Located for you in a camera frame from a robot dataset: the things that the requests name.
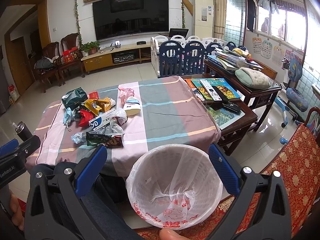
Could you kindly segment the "person left hand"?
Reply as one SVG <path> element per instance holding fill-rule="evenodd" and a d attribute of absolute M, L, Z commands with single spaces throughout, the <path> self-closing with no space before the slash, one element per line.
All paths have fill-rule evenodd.
<path fill-rule="evenodd" d="M 18 198 L 10 190 L 10 209 L 13 213 L 11 221 L 17 226 L 21 231 L 24 231 L 24 217 L 22 215 L 22 210 L 18 201 Z"/>

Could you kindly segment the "person right thumb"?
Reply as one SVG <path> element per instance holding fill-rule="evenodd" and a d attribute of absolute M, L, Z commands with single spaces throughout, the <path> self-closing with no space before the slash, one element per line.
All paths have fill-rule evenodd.
<path fill-rule="evenodd" d="M 188 238 L 181 236 L 174 230 L 168 228 L 163 228 L 159 232 L 159 238 L 160 240 L 189 240 Z"/>

